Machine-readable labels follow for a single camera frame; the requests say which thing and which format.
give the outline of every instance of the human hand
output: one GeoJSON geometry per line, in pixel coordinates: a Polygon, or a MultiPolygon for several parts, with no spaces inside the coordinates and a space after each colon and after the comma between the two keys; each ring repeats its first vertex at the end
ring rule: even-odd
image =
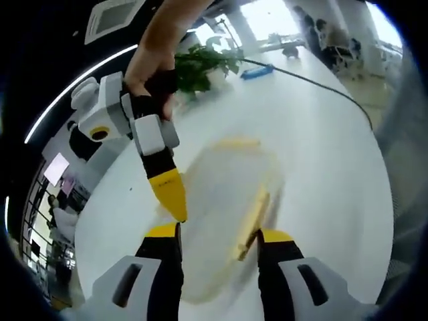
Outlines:
{"type": "MultiPolygon", "coordinates": [[[[140,44],[132,57],[125,73],[124,81],[128,89],[135,96],[150,96],[145,84],[157,72],[173,70],[175,68],[174,53],[165,50],[146,49],[140,44]]],[[[171,119],[171,98],[169,95],[162,106],[163,117],[171,119]]]]}

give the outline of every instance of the blue object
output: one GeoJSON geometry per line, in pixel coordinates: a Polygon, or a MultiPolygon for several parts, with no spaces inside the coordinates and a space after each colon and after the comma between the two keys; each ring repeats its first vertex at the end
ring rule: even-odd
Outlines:
{"type": "Polygon", "coordinates": [[[242,73],[241,78],[244,80],[257,78],[272,73],[274,70],[274,65],[269,64],[266,67],[257,67],[254,69],[246,70],[242,73]]]}

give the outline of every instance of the black cable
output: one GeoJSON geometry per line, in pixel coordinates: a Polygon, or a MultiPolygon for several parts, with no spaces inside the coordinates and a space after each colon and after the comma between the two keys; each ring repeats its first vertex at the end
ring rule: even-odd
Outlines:
{"type": "Polygon", "coordinates": [[[364,115],[367,117],[367,120],[368,120],[368,123],[370,124],[370,128],[373,130],[373,125],[372,125],[372,122],[371,122],[371,120],[370,120],[370,117],[368,116],[368,114],[367,114],[367,112],[364,110],[364,108],[355,100],[355,99],[353,99],[353,98],[351,98],[350,96],[348,96],[348,95],[346,95],[346,94],[344,94],[343,92],[340,92],[340,91],[338,91],[337,89],[334,89],[334,88],[332,88],[332,87],[329,87],[329,86],[326,86],[326,85],[323,85],[323,84],[320,84],[319,82],[315,82],[314,80],[311,80],[311,79],[309,79],[309,78],[306,78],[306,77],[304,77],[304,76],[301,76],[301,75],[297,75],[297,74],[295,74],[295,73],[293,73],[293,72],[288,72],[287,70],[284,70],[284,69],[281,69],[281,68],[278,68],[278,67],[275,67],[275,66],[273,66],[273,65],[267,65],[267,64],[264,64],[263,62],[257,62],[257,61],[255,61],[255,60],[250,60],[250,59],[238,59],[239,61],[241,61],[241,62],[249,62],[249,63],[251,63],[251,64],[255,64],[255,65],[258,65],[258,66],[262,66],[262,67],[268,67],[268,68],[273,68],[274,70],[276,70],[277,72],[282,72],[282,73],[284,73],[284,74],[287,74],[287,75],[290,75],[290,76],[293,76],[293,77],[296,77],[296,78],[299,78],[299,79],[301,79],[301,80],[305,80],[305,81],[307,81],[307,82],[309,82],[309,83],[311,83],[311,84],[313,84],[313,85],[315,85],[315,86],[318,86],[318,87],[321,87],[321,88],[324,88],[324,89],[327,89],[327,90],[330,90],[331,92],[335,92],[336,94],[339,94],[339,95],[341,95],[342,97],[345,97],[347,100],[350,100],[351,102],[353,102],[354,104],[356,104],[360,109],[361,109],[361,111],[364,113],[364,115]]]}
{"type": "MultiPolygon", "coordinates": [[[[183,56],[176,56],[175,57],[176,59],[182,59],[182,60],[195,60],[195,61],[198,61],[198,60],[206,60],[206,59],[208,59],[208,58],[203,58],[203,57],[183,57],[183,56]]],[[[329,87],[329,86],[326,86],[326,85],[323,85],[323,84],[320,84],[319,82],[315,82],[314,80],[311,80],[311,79],[309,79],[309,78],[306,78],[306,77],[304,77],[304,76],[301,76],[301,75],[297,75],[297,74],[295,74],[295,73],[293,73],[293,72],[288,72],[287,70],[284,70],[284,69],[281,69],[281,68],[278,68],[278,67],[275,67],[275,66],[273,66],[273,65],[268,65],[268,64],[265,64],[265,63],[263,63],[263,62],[257,62],[257,61],[255,61],[255,60],[251,60],[251,59],[245,59],[245,58],[235,58],[235,57],[233,57],[233,58],[231,58],[231,59],[233,59],[233,60],[238,60],[238,61],[241,61],[241,62],[248,62],[248,63],[250,63],[250,64],[254,64],[254,65],[257,65],[257,66],[261,66],[261,67],[267,67],[267,68],[273,68],[274,70],[276,70],[277,72],[282,72],[283,74],[287,74],[287,75],[289,75],[289,76],[293,76],[293,77],[296,77],[296,78],[299,78],[299,79],[301,79],[301,80],[304,80],[304,81],[306,81],[306,82],[309,82],[309,83],[311,83],[311,84],[313,84],[313,85],[315,85],[315,86],[318,86],[318,87],[321,87],[321,88],[324,88],[324,89],[327,89],[327,90],[330,90],[331,92],[334,92],[334,93],[336,93],[336,94],[338,94],[338,95],[341,95],[342,97],[345,97],[347,100],[350,100],[351,102],[353,102],[354,104],[356,104],[359,108],[360,108],[360,110],[364,113],[364,115],[366,116],[366,118],[367,118],[367,121],[368,121],[368,123],[370,124],[370,128],[373,130],[373,125],[372,125],[372,121],[370,120],[370,117],[369,117],[369,115],[367,114],[367,112],[364,110],[364,108],[355,100],[355,99],[353,99],[353,98],[351,98],[350,96],[348,96],[348,95],[346,95],[346,94],[344,94],[344,93],[342,93],[342,92],[340,92],[340,91],[338,91],[338,90],[336,90],[336,89],[334,89],[334,88],[332,88],[332,87],[329,87]]]]}

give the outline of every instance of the ceiling light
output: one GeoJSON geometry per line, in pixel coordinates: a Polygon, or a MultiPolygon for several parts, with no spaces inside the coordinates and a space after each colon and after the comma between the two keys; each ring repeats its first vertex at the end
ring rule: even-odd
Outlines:
{"type": "Polygon", "coordinates": [[[51,109],[61,100],[61,98],[63,98],[70,90],[73,89],[73,87],[75,87],[77,84],[79,84],[82,80],[84,80],[85,78],[87,78],[92,72],[94,72],[95,70],[97,70],[98,68],[102,67],[103,65],[107,64],[108,62],[112,61],[113,59],[131,51],[134,50],[138,47],[138,45],[132,45],[126,49],[123,49],[120,52],[115,53],[114,55],[106,58],[105,60],[103,60],[102,62],[96,64],[95,66],[91,67],[90,69],[86,70],[83,74],[81,74],[79,77],[77,77],[70,85],[67,86],[66,89],[64,89],[61,94],[59,94],[57,96],[57,98],[55,98],[53,100],[53,102],[51,102],[51,104],[41,113],[40,117],[36,120],[36,122],[34,123],[33,127],[31,127],[31,130],[28,132],[27,137],[25,137],[24,140],[24,144],[27,144],[29,142],[29,140],[31,139],[31,137],[34,135],[35,130],[37,129],[37,127],[41,124],[42,120],[46,117],[47,114],[49,114],[49,112],[51,111],[51,109]]]}
{"type": "Polygon", "coordinates": [[[5,201],[5,228],[7,231],[7,212],[9,210],[9,196],[6,196],[6,201],[5,201]]]}

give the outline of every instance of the table surface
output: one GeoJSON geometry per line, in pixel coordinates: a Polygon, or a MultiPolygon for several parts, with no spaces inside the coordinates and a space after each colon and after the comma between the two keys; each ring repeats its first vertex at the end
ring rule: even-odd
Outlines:
{"type": "MultiPolygon", "coordinates": [[[[299,60],[287,60],[280,51],[254,59],[349,94],[311,53],[299,51],[299,60]]],[[[393,205],[365,115],[346,98],[279,72],[248,81],[229,76],[228,82],[220,94],[200,98],[175,118],[181,139],[177,167],[185,172],[202,148],[226,135],[260,139],[285,172],[277,229],[293,235],[305,256],[338,272],[355,298],[375,302],[391,256],[393,205]]],[[[86,298],[98,277],[138,249],[155,220],[157,203],[129,144],[96,187],[76,228],[78,275],[86,298]]],[[[232,291],[225,287],[217,299],[198,306],[182,301],[180,317],[263,320],[255,269],[238,295],[232,291]],[[226,304],[232,295],[233,303],[226,304]]]]}

